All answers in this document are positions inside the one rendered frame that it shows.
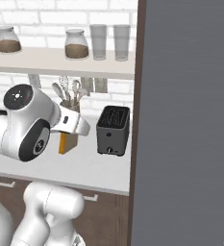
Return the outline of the grey spatula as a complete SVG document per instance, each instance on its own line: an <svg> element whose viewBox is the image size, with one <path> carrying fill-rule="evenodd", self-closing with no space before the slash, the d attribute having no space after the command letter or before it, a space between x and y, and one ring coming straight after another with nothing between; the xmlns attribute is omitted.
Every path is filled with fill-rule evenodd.
<svg viewBox="0 0 224 246"><path fill-rule="evenodd" d="M74 93L74 106L78 105L78 102L80 101L80 97L81 97L81 93L80 93L80 89L81 89L81 83L78 80L74 80L72 83L72 90Z"/></svg>

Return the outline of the orange wooden utensil holder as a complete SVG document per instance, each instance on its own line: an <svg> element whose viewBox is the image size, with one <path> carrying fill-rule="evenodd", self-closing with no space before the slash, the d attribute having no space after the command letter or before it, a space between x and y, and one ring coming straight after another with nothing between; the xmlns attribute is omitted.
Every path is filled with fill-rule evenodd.
<svg viewBox="0 0 224 246"><path fill-rule="evenodd" d="M79 112L80 106L78 103L74 103L74 101L71 101L67 104L61 103L62 106L65 106L66 108ZM75 148L78 144L78 136L77 135L70 135L66 133L61 133L60 136L60 146L59 146L59 153L64 155L68 151Z"/></svg>

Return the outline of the brown side panel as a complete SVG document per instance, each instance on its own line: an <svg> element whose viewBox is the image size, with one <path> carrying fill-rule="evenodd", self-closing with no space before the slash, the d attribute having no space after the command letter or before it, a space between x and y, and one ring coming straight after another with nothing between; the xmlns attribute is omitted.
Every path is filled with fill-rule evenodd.
<svg viewBox="0 0 224 246"><path fill-rule="evenodd" d="M136 47L136 63L135 63L134 112L133 112L133 129L132 129L132 152L131 152L127 246L132 246L133 209L134 209L136 168L137 168L137 136L138 136L141 76L142 76L143 51L144 51L146 6L147 6L147 0L138 0L137 47Z"/></svg>

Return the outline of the grey wall socket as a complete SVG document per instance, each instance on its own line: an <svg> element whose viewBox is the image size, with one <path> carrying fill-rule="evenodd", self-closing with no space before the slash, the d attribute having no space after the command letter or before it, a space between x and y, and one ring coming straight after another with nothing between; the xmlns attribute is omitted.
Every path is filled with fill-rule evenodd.
<svg viewBox="0 0 224 246"><path fill-rule="evenodd" d="M108 81L104 78L95 78L95 91L98 93L107 93L108 92Z"/></svg>
<svg viewBox="0 0 224 246"><path fill-rule="evenodd" d="M39 78L38 74L29 74L28 78L29 78L29 82L32 86L34 86L36 88L41 88L40 78Z"/></svg>
<svg viewBox="0 0 224 246"><path fill-rule="evenodd" d="M87 78L87 77L82 77L81 78L81 84L82 88L85 88L89 92L93 92L93 79L92 78Z"/></svg>

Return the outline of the brown drawer front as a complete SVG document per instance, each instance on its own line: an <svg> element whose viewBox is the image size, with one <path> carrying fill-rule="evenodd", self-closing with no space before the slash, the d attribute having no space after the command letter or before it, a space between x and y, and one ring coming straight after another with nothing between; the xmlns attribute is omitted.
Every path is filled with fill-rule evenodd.
<svg viewBox="0 0 224 246"><path fill-rule="evenodd" d="M0 186L0 202L11 213L13 228L23 218L23 192L30 181L0 177L0 181L14 188ZM98 194L98 201L85 201L83 213L73 221L87 246L127 246L129 197L77 188L84 196Z"/></svg>

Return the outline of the clear drinking glass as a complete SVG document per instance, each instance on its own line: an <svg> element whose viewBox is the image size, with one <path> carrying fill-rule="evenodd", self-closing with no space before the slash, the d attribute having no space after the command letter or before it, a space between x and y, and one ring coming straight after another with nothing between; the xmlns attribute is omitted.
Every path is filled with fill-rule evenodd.
<svg viewBox="0 0 224 246"><path fill-rule="evenodd" d="M89 26L93 58L103 61L106 58L107 26L104 24L92 24Z"/></svg>
<svg viewBox="0 0 224 246"><path fill-rule="evenodd" d="M114 52L115 52L115 59L118 62L124 62L128 59L130 33L131 33L130 25L113 26Z"/></svg>

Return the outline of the dark grey toaster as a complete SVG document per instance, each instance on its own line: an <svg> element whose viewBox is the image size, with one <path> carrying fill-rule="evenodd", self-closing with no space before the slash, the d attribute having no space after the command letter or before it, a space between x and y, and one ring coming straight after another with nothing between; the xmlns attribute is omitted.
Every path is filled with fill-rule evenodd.
<svg viewBox="0 0 224 246"><path fill-rule="evenodd" d="M97 152L99 154L125 154L130 130L130 109L128 107L105 106L96 124Z"/></svg>

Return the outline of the grey spoon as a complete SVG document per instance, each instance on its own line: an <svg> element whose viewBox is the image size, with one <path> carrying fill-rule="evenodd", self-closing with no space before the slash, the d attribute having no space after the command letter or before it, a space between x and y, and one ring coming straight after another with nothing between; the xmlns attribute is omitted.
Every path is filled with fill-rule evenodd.
<svg viewBox="0 0 224 246"><path fill-rule="evenodd" d="M62 92L61 87L57 84L57 83L53 83L52 84L52 88L54 89L54 91L56 92L56 94L62 99L64 100L64 95Z"/></svg>

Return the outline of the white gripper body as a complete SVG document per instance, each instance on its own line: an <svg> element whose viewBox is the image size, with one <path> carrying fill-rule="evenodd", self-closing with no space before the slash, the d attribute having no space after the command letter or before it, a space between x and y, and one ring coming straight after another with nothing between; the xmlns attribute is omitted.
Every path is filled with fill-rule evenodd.
<svg viewBox="0 0 224 246"><path fill-rule="evenodd" d="M87 136L89 130L90 130L90 125L82 116L80 116L76 123L75 134Z"/></svg>

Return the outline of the grey whisk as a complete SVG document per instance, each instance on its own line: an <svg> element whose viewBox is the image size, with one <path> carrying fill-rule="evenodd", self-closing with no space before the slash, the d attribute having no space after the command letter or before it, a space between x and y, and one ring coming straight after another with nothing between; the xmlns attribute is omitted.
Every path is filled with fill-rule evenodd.
<svg viewBox="0 0 224 246"><path fill-rule="evenodd" d="M64 90L66 100L71 101L71 97L70 97L70 94L68 91L68 83L69 83L68 78L66 76L60 76L59 82L60 82L60 85L62 86L62 88Z"/></svg>

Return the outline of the white wall shelf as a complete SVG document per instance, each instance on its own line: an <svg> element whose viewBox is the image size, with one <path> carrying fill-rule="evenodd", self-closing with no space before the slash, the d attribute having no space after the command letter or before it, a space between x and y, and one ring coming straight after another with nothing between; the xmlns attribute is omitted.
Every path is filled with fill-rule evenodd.
<svg viewBox="0 0 224 246"><path fill-rule="evenodd" d="M134 52L127 61L116 61L114 51L108 51L104 61L68 60L58 48L24 47L18 53L0 53L0 72L9 73L133 80L135 63Z"/></svg>

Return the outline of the glass jar with brown contents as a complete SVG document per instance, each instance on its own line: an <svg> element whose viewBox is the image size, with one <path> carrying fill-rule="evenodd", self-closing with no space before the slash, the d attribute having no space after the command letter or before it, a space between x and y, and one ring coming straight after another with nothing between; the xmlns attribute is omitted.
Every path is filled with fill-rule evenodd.
<svg viewBox="0 0 224 246"><path fill-rule="evenodd" d="M88 45L83 29L68 29L65 31L65 56L68 59L79 60L88 57Z"/></svg>
<svg viewBox="0 0 224 246"><path fill-rule="evenodd" d="M13 26L0 26L0 52L15 53L21 50L20 41Z"/></svg>

